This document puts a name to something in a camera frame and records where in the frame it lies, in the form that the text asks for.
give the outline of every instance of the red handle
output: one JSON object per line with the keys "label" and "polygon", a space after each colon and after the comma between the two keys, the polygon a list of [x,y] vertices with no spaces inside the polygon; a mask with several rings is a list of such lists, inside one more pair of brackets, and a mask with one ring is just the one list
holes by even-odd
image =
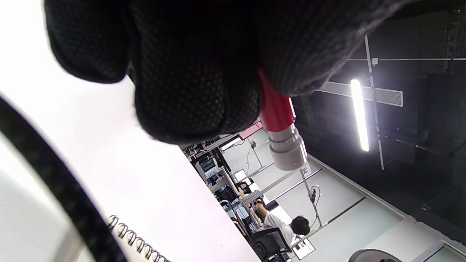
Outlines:
{"label": "red handle", "polygon": [[291,98],[275,91],[262,70],[259,70],[258,73],[263,92],[261,122],[267,131],[283,131],[296,120]]}

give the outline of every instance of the man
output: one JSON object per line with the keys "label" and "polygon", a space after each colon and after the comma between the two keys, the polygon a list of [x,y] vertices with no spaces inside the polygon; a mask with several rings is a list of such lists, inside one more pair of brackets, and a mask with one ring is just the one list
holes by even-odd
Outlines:
{"label": "man", "polygon": [[[259,231],[271,229],[271,228],[279,228],[286,243],[288,244],[288,246],[290,246],[291,242],[293,241],[294,234],[307,235],[310,232],[309,220],[305,219],[302,216],[295,217],[295,219],[291,221],[291,224],[287,225],[279,217],[275,216],[274,214],[267,211],[267,209],[265,209],[264,201],[262,199],[256,200],[256,207],[257,207],[257,211],[263,217],[265,217],[265,219],[264,219],[264,226],[259,229],[254,230],[253,233],[257,233]],[[274,238],[276,239],[276,242],[278,243],[278,245],[284,248],[282,246],[282,241],[280,240],[280,236],[277,234],[277,235],[274,235]]]}

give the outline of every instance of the white shirt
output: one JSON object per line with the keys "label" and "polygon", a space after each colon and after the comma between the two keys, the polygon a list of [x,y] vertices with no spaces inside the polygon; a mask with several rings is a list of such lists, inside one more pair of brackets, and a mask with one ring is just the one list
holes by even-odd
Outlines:
{"label": "white shirt", "polygon": [[[264,226],[253,230],[253,233],[266,230],[266,229],[271,229],[271,228],[279,228],[281,231],[281,234],[283,235],[283,238],[287,242],[288,245],[291,245],[291,242],[293,241],[294,233],[291,227],[285,222],[283,222],[278,216],[267,212],[264,220]],[[277,243],[281,243],[282,241],[280,240],[280,236],[274,235],[274,238],[276,239]]]}

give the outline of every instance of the wall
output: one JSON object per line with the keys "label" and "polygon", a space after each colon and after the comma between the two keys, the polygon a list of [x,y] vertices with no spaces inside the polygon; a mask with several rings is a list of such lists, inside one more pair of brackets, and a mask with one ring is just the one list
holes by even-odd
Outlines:
{"label": "wall", "polygon": [[[273,160],[268,149],[268,142],[266,142],[268,140],[267,134],[264,131],[257,132],[251,136],[251,140],[253,139],[258,144],[256,152],[261,163],[263,165],[271,164]],[[248,150],[247,141],[242,145],[226,150],[224,157],[232,171],[245,168],[244,162],[241,161],[246,159]],[[254,165],[252,163],[251,161],[250,170],[259,169],[258,161],[254,162]],[[305,175],[308,176],[318,170],[320,166],[309,162],[306,168]],[[265,188],[286,173],[273,165],[255,175],[253,180],[259,188]],[[300,181],[302,181],[301,173],[296,172],[266,192],[265,196],[271,199]],[[317,204],[317,209],[322,223],[327,222],[363,197],[360,192],[343,183],[325,169],[309,178],[308,185],[318,185],[321,189],[322,196]],[[311,224],[314,222],[315,212],[304,183],[278,198],[277,202],[290,217],[303,215],[310,220]],[[364,248],[400,221],[399,216],[387,212],[372,200],[363,200],[335,222],[310,237],[309,240],[316,250],[305,257],[303,261],[344,261],[356,250]],[[318,223],[316,222],[312,228],[318,228]]]}
{"label": "wall", "polygon": [[415,220],[407,218],[365,248],[380,249],[403,262],[410,262],[439,241],[439,236],[433,230],[422,223],[416,223]]}
{"label": "wall", "polygon": [[[268,150],[267,134],[260,131],[251,137],[258,144],[256,152],[263,165],[273,162]],[[232,149],[228,149],[224,156],[232,167],[232,171],[245,168],[246,154],[249,150],[247,141]],[[260,165],[250,153],[250,170],[259,169]],[[307,166],[309,175],[321,166],[310,161]],[[259,188],[265,188],[278,178],[286,174],[275,166],[258,173],[253,177]],[[287,190],[302,177],[296,172],[284,182],[280,183],[265,195],[271,199]],[[309,186],[319,185],[322,196],[317,205],[322,222],[326,222],[345,208],[360,199],[363,195],[353,186],[343,182],[334,173],[326,169],[308,179]],[[290,217],[303,215],[313,222],[314,210],[308,199],[304,184],[280,197],[277,202]],[[317,232],[309,239],[316,250],[303,259],[311,261],[347,261],[352,253],[363,248],[376,248],[401,259],[403,262],[422,262],[436,251],[444,242],[464,251],[464,246],[452,242],[440,232],[433,230],[413,218],[395,214],[380,207],[373,199],[365,199],[339,219]]]}

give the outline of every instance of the gloved hand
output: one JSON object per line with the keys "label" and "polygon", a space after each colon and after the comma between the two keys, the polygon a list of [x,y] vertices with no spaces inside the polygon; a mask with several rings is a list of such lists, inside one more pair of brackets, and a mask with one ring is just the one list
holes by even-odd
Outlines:
{"label": "gloved hand", "polygon": [[257,205],[258,203],[265,205],[265,202],[264,202],[264,200],[262,198],[258,198],[258,199],[256,199],[256,201],[254,201],[254,204]]}
{"label": "gloved hand", "polygon": [[261,110],[257,70],[286,95],[319,88],[408,0],[45,0],[50,46],[76,77],[136,85],[141,126],[187,144]]}

